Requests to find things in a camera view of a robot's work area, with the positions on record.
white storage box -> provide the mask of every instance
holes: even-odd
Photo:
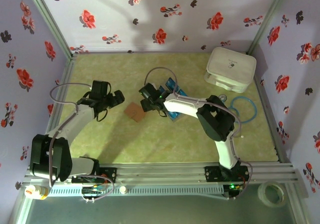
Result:
[[[243,93],[254,79],[257,60],[250,55],[216,47],[206,66],[206,82]]]

robotic arm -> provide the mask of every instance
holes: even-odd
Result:
[[[238,177],[240,162],[234,157],[230,142],[235,118],[222,109],[201,102],[205,101],[226,108],[217,96],[211,95],[207,99],[198,101],[192,98],[186,99],[168,91],[161,93],[150,83],[147,83],[139,92],[144,97],[141,106],[145,112],[152,110],[163,113],[179,112],[197,118],[207,136],[215,141],[222,176],[226,180]]]
[[[32,140],[30,172],[34,176],[49,179],[49,148],[53,140],[52,149],[52,174],[54,180],[65,181],[69,176],[93,175],[99,170],[99,162],[96,159],[79,157],[71,158],[70,145],[79,132],[93,119],[102,121],[111,109],[124,102],[125,97],[120,90],[114,95],[109,91],[106,81],[94,80],[91,91],[88,91],[76,103],[77,114],[71,118],[71,113],[59,126],[46,135],[38,134]],[[98,120],[101,112],[105,116]]]

box lid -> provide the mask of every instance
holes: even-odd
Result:
[[[257,60],[253,56],[216,47],[211,53],[206,70],[212,75],[249,84],[254,78],[256,65]]]

gray cable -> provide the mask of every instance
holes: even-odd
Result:
[[[167,71],[169,71],[169,72],[172,73],[172,75],[174,76],[174,80],[175,80],[175,85],[174,85],[174,88],[173,88],[173,94],[174,94],[177,98],[179,98],[179,99],[181,99],[181,100],[194,101],[194,102],[196,102],[196,103],[208,104],[208,105],[210,105],[210,106],[219,108],[219,109],[221,109],[221,110],[223,110],[223,111],[231,114],[231,115],[237,120],[237,122],[238,122],[238,128],[237,128],[236,131],[230,136],[230,144],[231,144],[232,155],[233,155],[234,158],[236,158],[239,162],[245,163],[245,164],[249,165],[249,167],[250,167],[249,179],[248,179],[248,181],[246,182],[246,185],[245,185],[245,187],[243,188],[243,190],[241,191],[241,193],[237,196],[237,198],[240,197],[240,196],[245,192],[245,190],[247,189],[247,186],[249,185],[249,182],[251,181],[251,177],[252,177],[253,172],[254,172],[254,168],[253,168],[253,166],[251,165],[251,163],[249,163],[249,162],[247,162],[247,161],[244,161],[244,160],[241,160],[241,159],[237,156],[237,154],[236,154],[236,152],[235,152],[235,147],[234,147],[233,138],[235,138],[235,137],[236,137],[236,134],[241,131],[242,124],[241,124],[240,119],[237,117],[236,114],[234,114],[234,113],[233,113],[232,111],[230,111],[228,108],[225,108],[225,107],[220,106],[220,105],[218,105],[218,104],[214,104],[214,103],[211,103],[211,102],[207,102],[206,100],[199,100],[198,98],[193,98],[193,97],[183,96],[183,95],[177,94],[177,93],[176,93],[176,89],[177,89],[177,86],[178,86],[177,76],[176,76],[176,74],[175,74],[172,70],[170,70],[170,69],[167,68],[167,67],[158,66],[158,67],[152,68],[152,69],[146,74],[143,85],[146,85],[147,79],[148,79],[148,76],[150,75],[150,73],[151,73],[152,71],[154,71],[154,70],[157,70],[157,69],[164,69],[164,70],[167,70]]]
[[[50,145],[49,145],[49,186],[52,188],[56,182],[56,180],[53,181],[52,176],[53,176],[53,164],[52,164],[52,150],[53,150],[53,146],[54,146],[54,142],[56,137],[58,136],[59,132],[78,114],[78,110],[79,107],[77,105],[77,103],[72,102],[72,101],[61,101],[61,100],[57,100],[52,96],[52,92],[61,87],[61,86],[66,86],[66,85],[83,85],[83,86],[87,86],[91,88],[91,85],[89,84],[85,84],[85,83],[64,83],[64,84],[60,84],[55,86],[54,88],[51,89],[50,91],[50,98],[59,104],[72,104],[75,106],[75,112],[66,120],[64,121],[63,124],[61,124],[61,126],[58,128],[58,130],[54,133],[51,141],[50,141]]]
[[[98,197],[95,197],[92,199],[89,199],[89,198],[85,198],[83,195],[82,195],[82,198],[86,201],[86,202],[92,202],[94,203],[96,200],[99,200],[99,199],[102,199],[102,198],[105,198],[106,196],[110,195],[114,190],[115,190],[115,183],[108,177],[106,176],[101,176],[101,175],[77,175],[77,177],[83,177],[83,178],[101,178],[101,179],[105,179],[107,181],[109,181],[111,184],[112,184],[112,189],[108,192],[106,192],[105,194],[101,195],[101,196],[98,196]]]

white bottle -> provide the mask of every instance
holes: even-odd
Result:
[[[24,190],[24,195],[30,199],[44,200],[49,194],[49,189],[40,185],[28,185]]]

